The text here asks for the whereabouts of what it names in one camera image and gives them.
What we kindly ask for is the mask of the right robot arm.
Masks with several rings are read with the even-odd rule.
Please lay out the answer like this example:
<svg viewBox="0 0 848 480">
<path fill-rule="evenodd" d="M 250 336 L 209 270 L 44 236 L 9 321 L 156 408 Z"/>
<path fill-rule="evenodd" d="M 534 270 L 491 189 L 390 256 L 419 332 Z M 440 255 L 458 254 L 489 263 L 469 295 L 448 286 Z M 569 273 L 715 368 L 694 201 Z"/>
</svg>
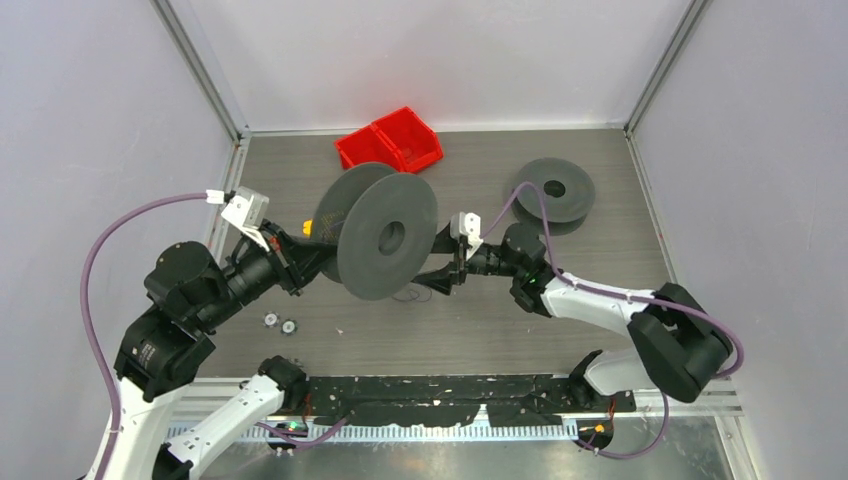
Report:
<svg viewBox="0 0 848 480">
<path fill-rule="evenodd" d="M 725 362 L 741 354 L 730 334 L 708 320 L 682 286 L 627 290 L 572 276 L 547 260 L 543 240 L 523 224 L 510 225 L 498 244 L 446 227 L 433 250 L 453 258 L 441 269 L 417 275 L 418 285 L 448 295 L 470 275 L 507 277 L 509 293 L 522 310 L 582 321 L 630 340 L 625 350 L 590 352 L 568 374 L 567 398 L 584 410 L 645 388 L 692 403 L 722 375 Z"/>
</svg>

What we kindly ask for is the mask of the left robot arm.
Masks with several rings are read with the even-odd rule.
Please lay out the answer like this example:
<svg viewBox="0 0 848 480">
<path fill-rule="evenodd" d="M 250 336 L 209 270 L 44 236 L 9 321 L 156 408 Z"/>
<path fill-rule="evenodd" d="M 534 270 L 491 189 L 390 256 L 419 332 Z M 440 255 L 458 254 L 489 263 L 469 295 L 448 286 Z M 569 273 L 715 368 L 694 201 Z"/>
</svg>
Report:
<svg viewBox="0 0 848 480">
<path fill-rule="evenodd" d="M 274 287 L 301 294 L 336 253 L 333 245 L 293 238 L 270 221 L 260 232 L 269 248 L 250 244 L 224 267 L 195 241 L 159 256 L 144 281 L 152 305 L 126 330 L 107 373 L 119 404 L 88 478 L 198 479 L 255 423 L 304 407 L 306 373 L 274 356 L 189 432 L 165 437 L 177 404 L 215 349 L 216 329 Z"/>
</svg>

